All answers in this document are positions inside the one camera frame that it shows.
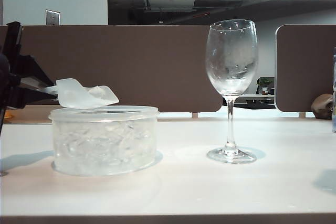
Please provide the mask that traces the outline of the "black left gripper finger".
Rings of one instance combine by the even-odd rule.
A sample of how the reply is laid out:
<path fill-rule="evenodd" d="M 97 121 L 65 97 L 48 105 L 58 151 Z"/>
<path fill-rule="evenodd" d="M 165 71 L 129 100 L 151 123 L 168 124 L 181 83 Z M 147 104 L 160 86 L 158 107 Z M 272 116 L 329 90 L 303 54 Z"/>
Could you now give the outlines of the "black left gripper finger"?
<path fill-rule="evenodd" d="M 29 86 L 53 86 L 54 83 L 30 55 L 21 56 L 19 60 L 21 81 Z"/>
<path fill-rule="evenodd" d="M 10 106 L 12 108 L 24 108 L 29 103 L 56 99 L 53 94 L 22 87 L 12 87 L 10 92 Z"/>

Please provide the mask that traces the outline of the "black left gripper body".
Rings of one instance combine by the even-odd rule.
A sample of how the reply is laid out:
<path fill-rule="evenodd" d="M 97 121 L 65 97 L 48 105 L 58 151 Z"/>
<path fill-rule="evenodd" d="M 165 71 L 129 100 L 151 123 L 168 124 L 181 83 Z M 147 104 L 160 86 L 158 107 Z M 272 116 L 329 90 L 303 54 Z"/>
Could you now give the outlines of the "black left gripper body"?
<path fill-rule="evenodd" d="M 2 107 L 11 108 L 11 89 L 19 87 L 20 38 L 23 27 L 20 22 L 7 24 L 7 33 L 2 49 Z"/>

